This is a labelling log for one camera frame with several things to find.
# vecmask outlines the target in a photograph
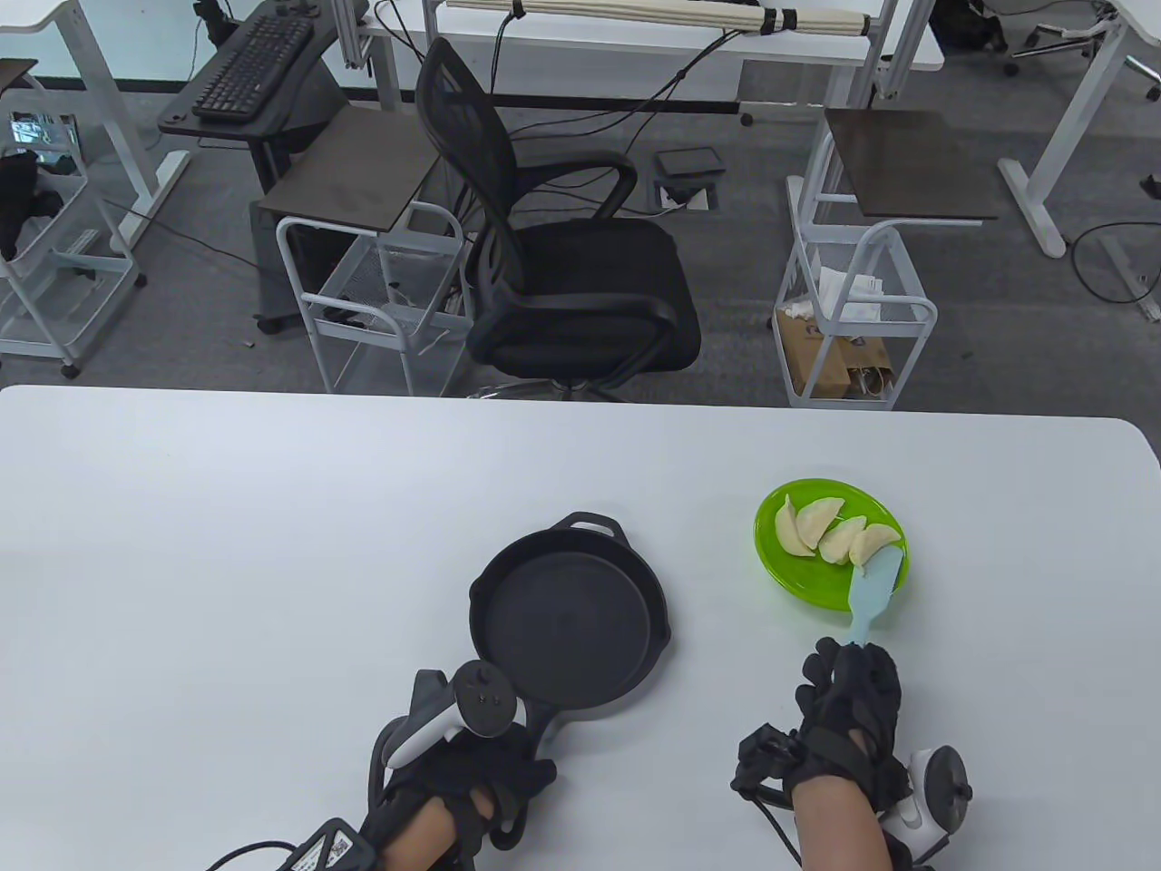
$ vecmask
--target chair base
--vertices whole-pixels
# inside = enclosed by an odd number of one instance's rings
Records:
[[[1037,24],[1029,35],[1027,39],[1024,42],[1024,50],[1014,51],[1009,57],[1012,60],[1022,60],[1024,58],[1039,57],[1043,55],[1059,55],[1067,51],[1081,51],[1084,53],[1084,57],[1091,60],[1096,57],[1097,51],[1101,50],[1106,27],[1108,26],[1104,20],[1095,24],[1089,30],[1083,31],[1068,30],[1067,28],[1059,27],[1058,24]],[[1040,34],[1055,36],[1060,39],[1060,42],[1052,45],[1038,45]],[[1147,94],[1149,100],[1153,102],[1161,100],[1161,72],[1158,72],[1152,66],[1142,63],[1132,55],[1125,58],[1125,66],[1135,72],[1138,75],[1153,82],[1153,87],[1149,88]],[[1018,72],[1019,67],[1012,64],[1011,70]]]
[[[625,402],[601,387],[590,381],[578,384],[561,383],[549,379],[534,381],[513,381],[507,384],[483,387],[471,394],[469,399],[562,399],[564,402]]]

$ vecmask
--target black mesh office chair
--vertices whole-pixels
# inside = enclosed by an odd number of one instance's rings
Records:
[[[419,117],[467,181],[486,226],[469,261],[475,324],[468,351],[506,375],[601,398],[640,372],[676,372],[701,348],[698,314],[673,239],[648,221],[613,215],[636,186],[620,152],[553,156],[517,165],[491,100],[460,56],[435,39],[416,85]],[[513,204],[535,187],[612,167],[616,185],[586,219],[513,230]],[[510,384],[482,395],[525,391]]]

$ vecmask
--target light blue spatula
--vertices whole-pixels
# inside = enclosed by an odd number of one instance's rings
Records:
[[[899,567],[903,562],[903,550],[893,545],[880,549],[860,569],[851,571],[851,628],[844,643],[866,646],[871,634],[871,621],[887,610],[890,595],[895,590]]]

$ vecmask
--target skillet handle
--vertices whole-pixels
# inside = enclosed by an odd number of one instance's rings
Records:
[[[592,511],[574,511],[558,524],[554,524],[553,528],[570,530],[577,524],[592,524],[593,526],[599,526],[608,532],[608,534],[613,537],[614,541],[629,547],[629,540],[625,535],[625,530],[621,528],[621,525],[616,523],[616,520],[611,517],[605,517],[604,514],[596,514]]]

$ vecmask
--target hand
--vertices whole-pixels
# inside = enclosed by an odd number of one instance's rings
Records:
[[[475,856],[484,833],[514,819],[556,779],[555,763],[531,755],[528,733],[517,724],[495,739],[464,730],[440,741],[392,772],[360,834],[382,848],[428,799],[439,798],[455,819],[460,855]]]
[[[902,700],[895,663],[877,645],[839,647],[824,638],[815,650],[802,664],[809,683],[794,693],[807,758],[786,773],[783,789],[791,794],[813,777],[836,775],[884,811],[907,794],[907,770],[893,755]]]

